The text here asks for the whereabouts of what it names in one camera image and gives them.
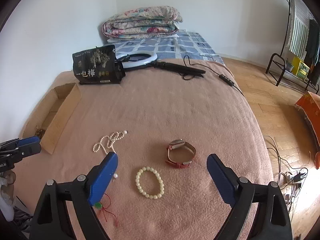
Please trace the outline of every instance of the open cardboard box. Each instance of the open cardboard box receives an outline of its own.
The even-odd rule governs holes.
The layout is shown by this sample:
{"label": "open cardboard box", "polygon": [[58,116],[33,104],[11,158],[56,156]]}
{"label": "open cardboard box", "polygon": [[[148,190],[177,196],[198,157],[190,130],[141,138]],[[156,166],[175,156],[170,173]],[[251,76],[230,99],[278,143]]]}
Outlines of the open cardboard box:
{"label": "open cardboard box", "polygon": [[76,83],[51,89],[30,116],[23,138],[34,136],[38,129],[44,129],[41,147],[53,154],[60,135],[80,99],[81,93]]}

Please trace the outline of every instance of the white ring lamp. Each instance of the white ring lamp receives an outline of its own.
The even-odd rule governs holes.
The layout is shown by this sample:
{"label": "white ring lamp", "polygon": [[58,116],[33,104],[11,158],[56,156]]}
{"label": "white ring lamp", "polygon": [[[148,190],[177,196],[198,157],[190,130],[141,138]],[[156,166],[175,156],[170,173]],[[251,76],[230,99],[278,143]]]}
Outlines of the white ring lamp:
{"label": "white ring lamp", "polygon": [[139,51],[131,51],[128,53],[123,53],[117,55],[117,59],[128,56],[128,55],[135,55],[135,54],[147,54],[150,55],[150,57],[138,60],[138,61],[127,61],[127,62],[122,62],[123,68],[131,68],[131,67],[139,67],[143,66],[146,64],[149,64],[152,61],[155,61],[158,58],[158,55],[153,52],[153,51],[146,51],[146,50],[139,50]]}

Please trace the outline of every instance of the floral quilt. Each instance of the floral quilt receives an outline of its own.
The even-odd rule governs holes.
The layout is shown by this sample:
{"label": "floral quilt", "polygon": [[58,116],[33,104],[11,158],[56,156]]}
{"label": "floral quilt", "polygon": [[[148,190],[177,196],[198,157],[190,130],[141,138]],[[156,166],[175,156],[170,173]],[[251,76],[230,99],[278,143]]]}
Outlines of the floral quilt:
{"label": "floral quilt", "polygon": [[179,31],[182,21],[174,7],[144,7],[114,15],[102,25],[102,32],[120,40],[170,37]]}

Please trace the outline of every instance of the black snack package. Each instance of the black snack package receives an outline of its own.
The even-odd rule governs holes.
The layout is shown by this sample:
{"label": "black snack package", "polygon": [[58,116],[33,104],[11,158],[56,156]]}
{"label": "black snack package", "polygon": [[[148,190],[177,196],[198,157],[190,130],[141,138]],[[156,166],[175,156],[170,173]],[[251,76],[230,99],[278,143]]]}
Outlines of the black snack package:
{"label": "black snack package", "polygon": [[80,84],[119,84],[125,76],[114,45],[72,54],[73,73]]}

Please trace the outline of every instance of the wristwatch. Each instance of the wristwatch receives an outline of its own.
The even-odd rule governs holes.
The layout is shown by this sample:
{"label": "wristwatch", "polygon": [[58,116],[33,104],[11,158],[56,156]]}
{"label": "wristwatch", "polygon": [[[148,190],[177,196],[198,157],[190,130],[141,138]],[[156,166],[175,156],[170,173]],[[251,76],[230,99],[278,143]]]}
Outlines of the wristwatch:
{"label": "wristwatch", "polygon": [[[187,147],[188,149],[191,150],[191,152],[193,153],[193,157],[191,158],[190,161],[187,162],[183,162],[183,163],[178,163],[178,162],[174,162],[173,160],[170,159],[170,151],[180,148],[180,147]],[[167,160],[165,161],[166,163],[168,163],[169,165],[173,166],[174,168],[177,169],[184,169],[190,166],[192,159],[196,156],[196,149],[188,142],[185,142],[182,139],[178,139],[178,140],[174,140],[171,143],[169,143],[168,147],[168,155],[167,155]]]}

